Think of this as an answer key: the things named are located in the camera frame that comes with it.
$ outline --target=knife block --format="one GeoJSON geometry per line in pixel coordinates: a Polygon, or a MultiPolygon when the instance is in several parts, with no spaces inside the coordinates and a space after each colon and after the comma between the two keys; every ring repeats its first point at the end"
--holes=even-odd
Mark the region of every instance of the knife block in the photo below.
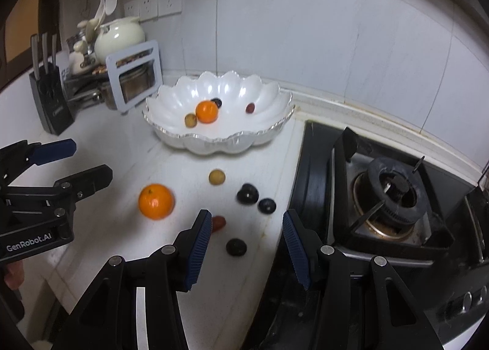
{"type": "Polygon", "coordinates": [[[42,128],[47,133],[60,135],[74,120],[64,99],[59,68],[50,62],[47,73],[42,66],[39,74],[39,80],[34,73],[29,74],[29,79],[42,128]]]}

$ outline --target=stove burner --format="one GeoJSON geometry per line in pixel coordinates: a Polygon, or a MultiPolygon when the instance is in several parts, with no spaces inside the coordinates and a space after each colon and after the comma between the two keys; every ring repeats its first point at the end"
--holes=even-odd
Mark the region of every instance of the stove burner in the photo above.
{"type": "Polygon", "coordinates": [[[413,167],[392,158],[376,158],[368,165],[368,180],[361,189],[370,193],[374,204],[384,201],[379,214],[398,229],[414,225],[429,210],[419,174],[412,171],[413,167]]]}
{"type": "MultiPolygon", "coordinates": [[[[367,173],[363,172],[355,178],[353,182],[353,191],[351,192],[353,195],[355,208],[360,215],[363,215],[370,209],[368,207],[366,210],[364,210],[360,201],[362,197],[361,196],[359,197],[359,195],[361,194],[360,188],[362,186],[362,182],[365,181],[366,176],[367,173]]],[[[379,217],[377,214],[367,219],[365,221],[365,224],[370,229],[370,231],[372,231],[374,234],[380,236],[381,238],[390,239],[390,240],[403,240],[406,237],[409,237],[414,229],[414,225],[405,226],[400,229],[393,226],[389,226],[385,224],[382,221],[381,217],[379,217]]]]}

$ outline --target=backsplash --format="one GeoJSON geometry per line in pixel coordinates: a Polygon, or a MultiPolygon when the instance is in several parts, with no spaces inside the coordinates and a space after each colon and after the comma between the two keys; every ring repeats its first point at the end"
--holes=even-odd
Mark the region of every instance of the backsplash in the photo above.
{"type": "MultiPolygon", "coordinates": [[[[82,3],[62,0],[63,29],[82,3]]],[[[452,0],[182,0],[181,14],[142,26],[164,73],[235,70],[314,88],[479,167],[489,159],[489,42],[452,0]]]]}

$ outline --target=human hand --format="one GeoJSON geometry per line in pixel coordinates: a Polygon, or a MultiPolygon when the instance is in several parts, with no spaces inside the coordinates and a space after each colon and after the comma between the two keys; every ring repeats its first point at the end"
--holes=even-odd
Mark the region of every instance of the human hand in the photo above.
{"type": "Polygon", "coordinates": [[[24,282],[24,264],[22,261],[10,263],[6,266],[7,273],[4,280],[11,290],[19,289],[24,282]]]}

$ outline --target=knife handle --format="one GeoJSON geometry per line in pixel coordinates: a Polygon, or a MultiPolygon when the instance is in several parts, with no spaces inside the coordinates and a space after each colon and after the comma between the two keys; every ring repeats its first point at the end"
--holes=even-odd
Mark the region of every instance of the knife handle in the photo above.
{"type": "Polygon", "coordinates": [[[48,73],[48,62],[47,62],[47,33],[42,34],[42,63],[44,65],[44,72],[48,73]]]}
{"type": "Polygon", "coordinates": [[[39,81],[39,55],[38,55],[39,36],[33,34],[31,36],[31,53],[32,53],[32,69],[34,70],[34,78],[39,81]]]}
{"type": "Polygon", "coordinates": [[[56,70],[56,49],[57,49],[57,34],[53,34],[51,39],[51,60],[53,62],[54,70],[56,70]]]}

